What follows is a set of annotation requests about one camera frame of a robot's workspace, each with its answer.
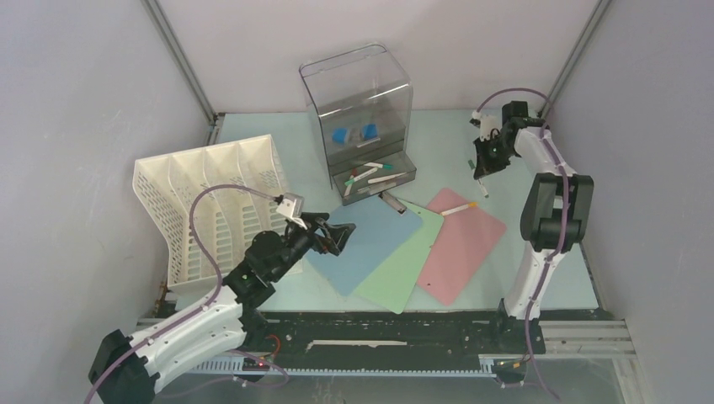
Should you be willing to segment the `plain white marker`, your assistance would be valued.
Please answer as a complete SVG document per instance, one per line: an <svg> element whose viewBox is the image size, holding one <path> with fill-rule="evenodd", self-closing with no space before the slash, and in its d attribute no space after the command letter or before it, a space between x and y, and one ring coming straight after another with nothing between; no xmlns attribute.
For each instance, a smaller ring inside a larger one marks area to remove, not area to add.
<svg viewBox="0 0 714 404"><path fill-rule="evenodd" d="M368 183L368 184L382 183L382 182L386 182L386 181L389 181L389 180L392 180L392 179L399 178L399 177L401 177L401 176L403 176L403 175L405 175L405 174L407 174L407 173L394 173L394 174L390 174L390 175L386 175L386 176L381 176L381 177L376 177L376 178L370 178L370 179L367 180L367 183Z"/></svg>

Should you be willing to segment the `light green cap marker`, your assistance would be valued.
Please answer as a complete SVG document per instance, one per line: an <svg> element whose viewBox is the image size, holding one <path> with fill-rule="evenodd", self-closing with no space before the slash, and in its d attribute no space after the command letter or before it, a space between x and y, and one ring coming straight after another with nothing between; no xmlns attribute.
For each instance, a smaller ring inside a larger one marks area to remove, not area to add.
<svg viewBox="0 0 714 404"><path fill-rule="evenodd" d="M371 167L370 169L358 174L357 177L355 178L355 182L358 182L364 178L369 177L370 175L376 173L378 170L379 170L379 168Z"/></svg>

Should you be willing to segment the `blue eraser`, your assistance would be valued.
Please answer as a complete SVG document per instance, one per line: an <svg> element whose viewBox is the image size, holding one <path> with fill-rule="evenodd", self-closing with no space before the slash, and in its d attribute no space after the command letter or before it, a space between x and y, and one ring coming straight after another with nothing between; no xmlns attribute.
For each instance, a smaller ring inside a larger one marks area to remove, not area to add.
<svg viewBox="0 0 714 404"><path fill-rule="evenodd" d="M339 145L346 145L349 143L350 132L348 128L336 128L332 133L332 141Z"/></svg>
<svg viewBox="0 0 714 404"><path fill-rule="evenodd" d="M368 124L361 127L360 138L363 141L371 141L378 137L378 129L375 124Z"/></svg>

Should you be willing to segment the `clear plastic drawer box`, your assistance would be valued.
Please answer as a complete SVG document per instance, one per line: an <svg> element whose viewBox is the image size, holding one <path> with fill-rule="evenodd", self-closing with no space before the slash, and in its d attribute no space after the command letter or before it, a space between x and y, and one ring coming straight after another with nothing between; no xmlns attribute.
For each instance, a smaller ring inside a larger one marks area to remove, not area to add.
<svg viewBox="0 0 714 404"><path fill-rule="evenodd" d="M413 106L411 79L394 55L381 43L362 45L321 60L302 64L299 76L304 88L312 128L322 142L323 160L329 183L342 205L411 182L417 168L407 154L409 124ZM361 127L375 124L378 137L360 138ZM332 141L336 128L351 130L349 143ZM379 162L392 165L358 182L344 197L345 182L353 169L360 174ZM367 180L394 173L407 173L382 183Z"/></svg>

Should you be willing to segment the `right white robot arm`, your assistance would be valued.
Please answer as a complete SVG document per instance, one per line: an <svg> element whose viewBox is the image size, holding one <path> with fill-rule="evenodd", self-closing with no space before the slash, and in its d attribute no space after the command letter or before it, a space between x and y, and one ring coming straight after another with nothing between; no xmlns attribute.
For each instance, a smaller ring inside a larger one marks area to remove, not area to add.
<svg viewBox="0 0 714 404"><path fill-rule="evenodd" d="M577 173L557 149L550 126L529 114L525 101L502 107L500 117L477 109L470 119L478 128L474 140L473 177L480 181L520 158L533 175L520 217L525 251L504 309L516 320L540 315L541 301L562 258L585 235L594 193L594 180Z"/></svg>

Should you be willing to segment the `teal cap marker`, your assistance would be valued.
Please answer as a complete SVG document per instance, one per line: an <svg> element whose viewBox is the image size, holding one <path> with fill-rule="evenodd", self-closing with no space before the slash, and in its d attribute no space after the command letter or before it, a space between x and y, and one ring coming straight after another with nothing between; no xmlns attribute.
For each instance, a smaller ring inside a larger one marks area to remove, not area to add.
<svg viewBox="0 0 714 404"><path fill-rule="evenodd" d="M393 167L392 165L385 164L385 163L379 163L379 162L367 162L363 164L366 167L376 167L376 168L381 168L381 169L386 169L386 170L392 170Z"/></svg>

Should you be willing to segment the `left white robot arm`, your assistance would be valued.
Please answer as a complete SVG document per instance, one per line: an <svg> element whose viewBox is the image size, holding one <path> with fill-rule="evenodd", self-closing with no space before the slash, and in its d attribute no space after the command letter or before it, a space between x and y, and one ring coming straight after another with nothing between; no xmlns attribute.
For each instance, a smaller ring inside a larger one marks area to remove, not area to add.
<svg viewBox="0 0 714 404"><path fill-rule="evenodd" d="M169 318L126 336L104 337L88 372L94 396L104 403L150 403L179 376L234 348L256 350L266 339L258 311L277 283L309 251L338 256L356 226L331 225L327 213L305 213L284 234L262 231L244 259L208 294Z"/></svg>

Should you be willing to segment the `dark red cap marker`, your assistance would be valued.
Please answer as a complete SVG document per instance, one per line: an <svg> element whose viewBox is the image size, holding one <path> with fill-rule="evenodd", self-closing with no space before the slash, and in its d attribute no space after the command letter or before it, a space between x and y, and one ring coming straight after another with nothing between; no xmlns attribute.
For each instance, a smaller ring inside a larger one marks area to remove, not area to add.
<svg viewBox="0 0 714 404"><path fill-rule="evenodd" d="M344 197L348 197L351 193L351 190L353 188L355 178L357 177L358 173L356 169L353 169L352 172L350 173L348 181L345 183L345 191L344 191Z"/></svg>

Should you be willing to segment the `orange cap marker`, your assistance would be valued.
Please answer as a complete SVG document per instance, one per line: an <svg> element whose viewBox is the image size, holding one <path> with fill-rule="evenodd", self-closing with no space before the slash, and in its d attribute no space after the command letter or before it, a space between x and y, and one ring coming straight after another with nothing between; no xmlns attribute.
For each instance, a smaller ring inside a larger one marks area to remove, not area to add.
<svg viewBox="0 0 714 404"><path fill-rule="evenodd" d="M441 214L442 216L448 216L448 215L453 215L453 214L455 214L455 213L458 213L458 212L461 212L461 211L464 211L464 210L468 210L468 209L470 209L470 208L475 208L475 207L478 207L478 203L477 203L477 202L470 202L470 203L467 203L467 204L463 204L463 205L456 206L456 207L451 208L451 209L448 209L448 210L444 210L444 211L440 212L440 214Z"/></svg>

